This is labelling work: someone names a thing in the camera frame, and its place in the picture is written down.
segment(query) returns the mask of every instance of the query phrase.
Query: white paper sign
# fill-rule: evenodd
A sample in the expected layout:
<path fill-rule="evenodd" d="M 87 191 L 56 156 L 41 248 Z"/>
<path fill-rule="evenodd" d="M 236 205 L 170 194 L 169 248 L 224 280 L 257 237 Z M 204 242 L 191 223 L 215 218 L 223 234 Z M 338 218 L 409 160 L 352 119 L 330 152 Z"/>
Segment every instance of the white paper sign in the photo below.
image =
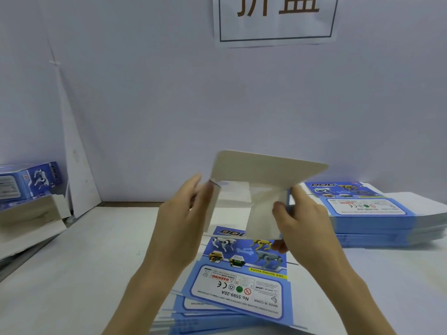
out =
<path fill-rule="evenodd" d="M 340 3 L 341 0 L 213 0 L 216 46 L 335 41 Z"/>

